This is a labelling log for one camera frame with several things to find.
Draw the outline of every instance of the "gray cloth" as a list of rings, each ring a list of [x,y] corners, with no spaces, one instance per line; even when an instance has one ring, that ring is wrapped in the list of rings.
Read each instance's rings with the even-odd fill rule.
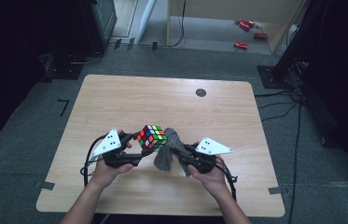
[[[154,165],[159,170],[170,172],[173,162],[173,155],[175,155],[178,158],[179,164],[186,176],[191,176],[188,166],[181,160],[180,157],[178,157],[178,153],[173,151],[173,148],[176,148],[181,152],[187,153],[183,143],[180,141],[179,135],[177,135],[177,132],[172,128],[167,128],[164,132],[168,138],[168,142],[157,153],[156,158],[154,159]]]

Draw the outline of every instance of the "hand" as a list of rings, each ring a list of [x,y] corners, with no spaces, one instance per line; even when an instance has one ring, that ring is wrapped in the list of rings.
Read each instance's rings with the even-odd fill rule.
[[[97,190],[102,191],[115,180],[117,175],[121,175],[129,172],[133,166],[131,164],[124,164],[119,168],[115,169],[104,164],[103,156],[99,156],[97,165],[95,167],[94,175],[92,176],[89,185],[94,186]]]
[[[200,182],[205,187],[206,190],[213,196],[216,197],[219,193],[226,192],[229,189],[226,186],[225,176],[223,172],[216,167],[212,169],[210,173],[201,174],[194,166],[189,165],[188,170],[191,172],[192,176]]]

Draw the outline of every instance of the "red object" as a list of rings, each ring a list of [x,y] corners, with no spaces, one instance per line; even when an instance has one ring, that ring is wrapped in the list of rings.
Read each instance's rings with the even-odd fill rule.
[[[250,30],[250,26],[246,23],[246,21],[240,21],[239,26],[243,28],[246,32]]]
[[[265,33],[254,33],[253,38],[255,39],[267,39],[267,34]]]
[[[246,24],[248,24],[250,27],[255,27],[255,23],[253,21],[246,21]]]
[[[234,43],[234,47],[235,47],[236,49],[244,49],[244,50],[247,50],[248,45],[245,44],[245,43],[241,43],[241,42],[235,42],[235,43]]]

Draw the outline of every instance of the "wooden table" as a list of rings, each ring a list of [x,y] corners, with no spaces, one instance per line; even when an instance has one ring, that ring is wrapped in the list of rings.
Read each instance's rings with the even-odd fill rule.
[[[204,97],[197,89],[206,90]],[[250,217],[281,217],[285,213],[270,152],[252,87],[247,82],[159,77],[88,75],[51,164],[37,209],[67,212],[83,190],[82,167],[90,144],[112,128],[127,133],[146,124],[174,128],[184,143],[208,136],[234,149],[223,158],[233,175],[238,204]],[[132,141],[128,153],[141,151]],[[170,173],[154,165],[155,154],[120,175],[104,191],[97,212],[109,214],[221,216],[197,180],[186,177],[174,158]]]

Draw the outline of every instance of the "white triangular marker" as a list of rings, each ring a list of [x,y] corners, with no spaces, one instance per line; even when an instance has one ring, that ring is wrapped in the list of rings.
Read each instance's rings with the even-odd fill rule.
[[[118,130],[114,128],[106,135],[100,145],[92,151],[91,155],[92,157],[96,157],[118,147],[121,147],[121,143],[118,138]]]
[[[209,137],[204,137],[196,147],[196,151],[206,155],[218,155],[231,153],[232,149],[221,145]]]

